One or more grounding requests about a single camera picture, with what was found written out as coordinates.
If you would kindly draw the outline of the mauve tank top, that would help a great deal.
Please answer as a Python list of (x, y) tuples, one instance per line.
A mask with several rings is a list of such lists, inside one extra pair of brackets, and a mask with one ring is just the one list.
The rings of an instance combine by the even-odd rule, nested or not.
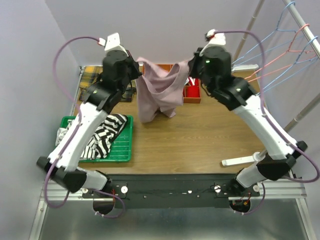
[(174, 117), (176, 107), (183, 105), (183, 90), (190, 70), (188, 62), (175, 63), (166, 71), (143, 57), (137, 61), (144, 67), (144, 74), (135, 80), (139, 120), (149, 123), (158, 112)]

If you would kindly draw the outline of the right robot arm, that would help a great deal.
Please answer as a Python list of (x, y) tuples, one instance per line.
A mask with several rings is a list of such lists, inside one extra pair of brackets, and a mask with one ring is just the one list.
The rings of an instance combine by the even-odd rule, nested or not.
[(241, 196), (257, 182), (276, 181), (285, 176), (308, 146), (281, 128), (261, 106), (260, 97), (245, 79), (232, 75), (231, 54), (222, 46), (199, 47), (188, 66), (190, 77), (200, 79), (210, 97), (238, 115), (267, 150), (262, 160), (236, 174), (229, 190)]

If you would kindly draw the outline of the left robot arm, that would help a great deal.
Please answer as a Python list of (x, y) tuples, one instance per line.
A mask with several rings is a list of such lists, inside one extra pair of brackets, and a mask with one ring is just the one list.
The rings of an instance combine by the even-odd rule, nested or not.
[(121, 101), (129, 83), (139, 76), (139, 64), (129, 51), (106, 51), (101, 78), (88, 88), (70, 129), (48, 157), (41, 156), (36, 162), (46, 172), (46, 183), (53, 180), (71, 193), (85, 188), (93, 189), (101, 198), (110, 194), (107, 175), (84, 170), (78, 164), (95, 130)]

